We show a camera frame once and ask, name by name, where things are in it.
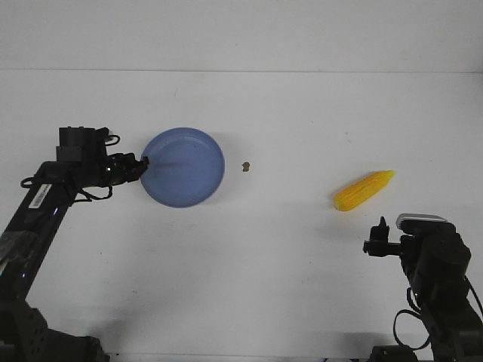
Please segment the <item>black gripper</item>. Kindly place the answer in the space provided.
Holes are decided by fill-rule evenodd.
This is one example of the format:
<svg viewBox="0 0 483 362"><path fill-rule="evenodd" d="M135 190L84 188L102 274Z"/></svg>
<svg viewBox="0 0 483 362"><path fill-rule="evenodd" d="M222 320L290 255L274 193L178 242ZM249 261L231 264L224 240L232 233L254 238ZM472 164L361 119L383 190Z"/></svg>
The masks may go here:
<svg viewBox="0 0 483 362"><path fill-rule="evenodd" d="M389 243L389 226L384 216L380 217L378 225L372 226L369 241L365 241L363 252L369 256L385 257L398 256L403 254L402 245Z"/></svg>
<svg viewBox="0 0 483 362"><path fill-rule="evenodd" d="M108 155L101 167L101 185L117 186L123 183L137 181L144 170L149 169L149 158L142 157L140 161L135 158L134 153L116 153Z"/></svg>

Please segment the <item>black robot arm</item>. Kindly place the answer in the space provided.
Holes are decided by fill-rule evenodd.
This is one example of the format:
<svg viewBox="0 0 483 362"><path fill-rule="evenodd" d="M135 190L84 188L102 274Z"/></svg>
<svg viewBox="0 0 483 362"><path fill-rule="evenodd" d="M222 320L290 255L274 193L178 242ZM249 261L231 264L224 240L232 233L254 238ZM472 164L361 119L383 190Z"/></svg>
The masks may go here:
<svg viewBox="0 0 483 362"><path fill-rule="evenodd" d="M120 140L106 127L62 127L55 161L25 178L25 198L1 234L1 359L3 361L108 361L100 340L52 330L26 297L68 209L86 190L137 181L149 159L108 154Z"/></svg>
<svg viewBox="0 0 483 362"><path fill-rule="evenodd" d="M380 219L363 251L400 259L409 307L398 313L423 323L428 336L421 348L430 347L435 361L480 361L482 312L469 303L475 290L466 276L471 252L455 225L440 216L402 213L396 226L404 234L392 243L389 226Z"/></svg>

